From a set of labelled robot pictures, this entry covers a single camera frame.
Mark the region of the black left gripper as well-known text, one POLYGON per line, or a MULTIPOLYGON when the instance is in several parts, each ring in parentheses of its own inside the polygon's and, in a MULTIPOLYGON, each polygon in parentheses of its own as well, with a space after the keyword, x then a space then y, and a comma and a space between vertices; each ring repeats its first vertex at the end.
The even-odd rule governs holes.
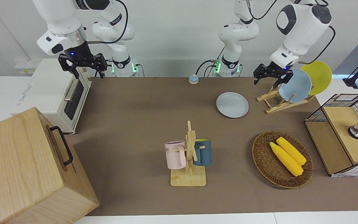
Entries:
POLYGON ((291 70, 291 67, 292 66, 290 65, 281 68, 273 61, 271 61, 268 66, 265 66, 261 63, 253 71, 253 77, 255 78, 254 85, 257 85, 259 80, 262 78, 272 77, 277 78, 277 81, 273 84, 273 89, 276 89, 282 82, 289 82, 293 77, 293 71, 291 70))

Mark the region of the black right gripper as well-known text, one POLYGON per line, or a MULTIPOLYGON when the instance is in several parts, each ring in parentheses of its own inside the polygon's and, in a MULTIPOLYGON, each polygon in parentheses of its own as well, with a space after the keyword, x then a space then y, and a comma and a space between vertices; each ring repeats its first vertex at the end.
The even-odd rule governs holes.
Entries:
POLYGON ((102 53, 93 55, 87 42, 79 46, 64 50, 64 54, 60 54, 58 61, 64 71, 73 72, 76 79, 79 79, 78 67, 92 68, 97 70, 101 78, 105 77, 105 71, 108 69, 108 64, 102 53))

